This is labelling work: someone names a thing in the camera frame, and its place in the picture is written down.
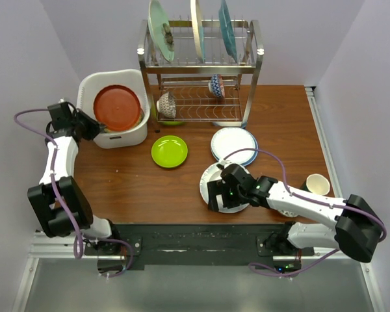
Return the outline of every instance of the white wall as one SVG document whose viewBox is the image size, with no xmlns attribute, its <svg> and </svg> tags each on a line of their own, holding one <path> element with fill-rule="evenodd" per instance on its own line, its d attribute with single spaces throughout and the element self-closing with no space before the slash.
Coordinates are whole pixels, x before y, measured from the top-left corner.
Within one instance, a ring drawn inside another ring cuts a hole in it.
<svg viewBox="0 0 390 312">
<path fill-rule="evenodd" d="M 390 311 L 390 0 L 366 0 L 316 89 L 344 195 L 363 196 L 389 237 L 373 265 Z"/>
<path fill-rule="evenodd" d="M 41 0 L 80 79 L 138 68 L 137 42 L 149 0 Z M 200 0 L 218 18 L 220 0 Z M 162 0 L 168 17 L 187 19 L 189 0 Z M 265 61 L 259 83 L 316 85 L 363 0 L 227 0 L 231 16 L 260 22 Z"/>
<path fill-rule="evenodd" d="M 46 163 L 43 139 L 15 125 L 13 115 L 75 99 L 78 84 L 39 1 L 0 1 L 0 311 L 10 310 L 20 284 L 38 225 L 26 193 Z M 48 119 L 24 118 L 42 129 Z"/>
</svg>

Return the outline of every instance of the white plastic bin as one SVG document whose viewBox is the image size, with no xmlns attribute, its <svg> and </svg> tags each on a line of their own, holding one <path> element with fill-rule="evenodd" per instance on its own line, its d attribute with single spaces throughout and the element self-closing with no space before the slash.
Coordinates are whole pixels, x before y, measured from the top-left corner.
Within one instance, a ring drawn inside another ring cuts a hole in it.
<svg viewBox="0 0 390 312">
<path fill-rule="evenodd" d="M 95 137 L 94 142 L 101 148 L 120 148 L 140 144 L 148 135 L 147 123 L 150 117 L 150 106 L 140 70 L 106 71 L 89 75 L 79 85 L 77 107 L 96 119 L 94 100 L 102 89 L 111 85 L 122 85 L 130 88 L 138 97 L 144 117 L 138 126 L 130 130 L 100 133 Z"/>
</svg>

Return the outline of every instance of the red plate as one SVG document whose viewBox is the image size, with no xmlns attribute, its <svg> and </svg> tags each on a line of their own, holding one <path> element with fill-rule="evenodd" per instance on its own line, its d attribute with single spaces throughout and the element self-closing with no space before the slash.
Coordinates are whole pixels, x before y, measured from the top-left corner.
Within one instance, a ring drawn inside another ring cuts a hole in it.
<svg viewBox="0 0 390 312">
<path fill-rule="evenodd" d="M 140 102 L 125 86 L 112 85 L 101 90 L 94 100 L 94 115 L 111 131 L 126 131 L 140 118 Z"/>
</svg>

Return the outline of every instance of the metal dish rack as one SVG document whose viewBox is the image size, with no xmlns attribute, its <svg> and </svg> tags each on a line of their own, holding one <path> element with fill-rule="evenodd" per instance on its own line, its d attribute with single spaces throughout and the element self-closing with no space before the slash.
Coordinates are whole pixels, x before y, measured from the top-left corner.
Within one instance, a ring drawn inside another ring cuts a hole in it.
<svg viewBox="0 0 390 312">
<path fill-rule="evenodd" d="M 221 126 L 246 127 L 264 49 L 257 20 L 248 22 L 234 19 L 231 23 L 240 53 L 237 62 L 226 53 L 220 22 L 211 18 L 202 21 L 205 34 L 205 62 L 202 63 L 196 56 L 189 17 L 187 20 L 179 18 L 170 21 L 175 42 L 172 62 L 166 61 L 154 48 L 148 21 L 142 21 L 137 54 L 156 132 L 159 132 L 159 122 L 214 122 Z M 224 80 L 224 99 L 214 97 L 208 89 L 208 82 L 216 73 L 222 75 Z M 248 97 L 243 101 L 240 85 L 245 74 L 252 77 Z M 172 92 L 175 96 L 175 119 L 165 118 L 157 112 L 149 75 L 156 75 L 160 96 L 166 92 Z"/>
</svg>

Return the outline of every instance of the wooden table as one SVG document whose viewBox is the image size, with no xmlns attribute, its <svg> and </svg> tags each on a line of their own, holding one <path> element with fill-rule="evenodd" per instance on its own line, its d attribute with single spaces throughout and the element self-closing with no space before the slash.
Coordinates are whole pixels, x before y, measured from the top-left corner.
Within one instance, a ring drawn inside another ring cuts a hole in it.
<svg viewBox="0 0 390 312">
<path fill-rule="evenodd" d="M 241 89 L 242 98 L 247 91 Z M 94 214 L 114 223 L 260 224 L 292 220 L 261 207 L 248 207 L 236 214 L 207 209 L 200 195 L 200 177 L 216 162 L 210 142 L 218 129 L 210 123 L 187 123 L 162 127 L 155 133 L 149 125 L 147 139 L 138 146 L 101 149 L 93 142 L 82 142 L 75 180 Z M 261 149 L 285 163 L 291 186 L 299 187 L 313 173 L 328 177 L 303 86 L 258 86 L 246 129 Z M 164 135 L 177 135 L 187 143 L 188 158 L 182 166 L 165 170 L 153 162 L 151 146 Z M 259 154 L 248 169 L 254 177 L 281 179 L 281 168 L 266 155 Z"/>
</svg>

